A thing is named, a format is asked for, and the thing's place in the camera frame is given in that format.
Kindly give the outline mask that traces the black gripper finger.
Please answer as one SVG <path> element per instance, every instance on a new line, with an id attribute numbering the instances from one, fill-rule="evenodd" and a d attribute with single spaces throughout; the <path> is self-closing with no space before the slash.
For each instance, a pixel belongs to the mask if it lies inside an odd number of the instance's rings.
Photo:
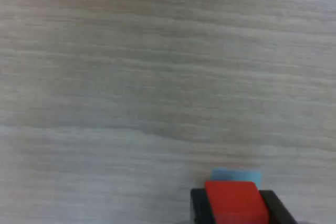
<path id="1" fill-rule="evenodd" d="M 260 190 L 269 212 L 269 224 L 298 224 L 273 190 Z"/>
<path id="2" fill-rule="evenodd" d="M 215 224 L 212 209 L 204 188 L 193 188 L 190 192 L 190 223 Z"/>

